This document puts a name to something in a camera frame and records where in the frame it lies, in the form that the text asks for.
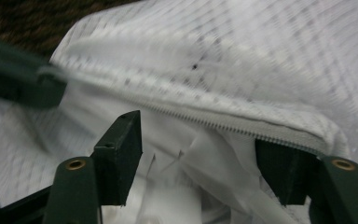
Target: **metal grommet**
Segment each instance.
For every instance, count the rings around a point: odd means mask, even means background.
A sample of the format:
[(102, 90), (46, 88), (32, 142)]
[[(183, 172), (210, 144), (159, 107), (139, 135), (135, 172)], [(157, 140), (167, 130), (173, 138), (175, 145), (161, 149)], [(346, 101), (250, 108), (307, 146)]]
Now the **metal grommet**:
[(75, 161), (69, 161), (66, 163), (66, 169), (68, 170), (78, 170), (86, 165), (86, 162), (83, 160), (75, 160)]
[(352, 171), (356, 168), (351, 162), (344, 161), (344, 160), (333, 160), (331, 162), (339, 169), (346, 170), (346, 171)]

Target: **dark green plastic clip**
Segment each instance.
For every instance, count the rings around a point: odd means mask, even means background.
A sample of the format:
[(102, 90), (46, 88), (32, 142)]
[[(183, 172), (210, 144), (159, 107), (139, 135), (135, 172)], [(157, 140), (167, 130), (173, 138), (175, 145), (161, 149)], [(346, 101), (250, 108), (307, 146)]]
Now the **dark green plastic clip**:
[(35, 108), (58, 106), (66, 83), (43, 58), (0, 41), (0, 98)]

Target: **white ripstop fabric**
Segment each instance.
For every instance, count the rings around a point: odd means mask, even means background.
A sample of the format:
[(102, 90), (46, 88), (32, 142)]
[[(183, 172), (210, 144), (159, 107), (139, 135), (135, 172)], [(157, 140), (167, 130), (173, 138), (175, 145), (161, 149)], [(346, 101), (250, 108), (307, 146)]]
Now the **white ripstop fabric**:
[(260, 177), (253, 137), (145, 105), (284, 127), (280, 139), (306, 133), (358, 162), (358, 1), (142, 1), (82, 19), (51, 61), (68, 72), (60, 107), (2, 117), (2, 205), (141, 109), (145, 154), (127, 206), (105, 207), (104, 223), (310, 223)]

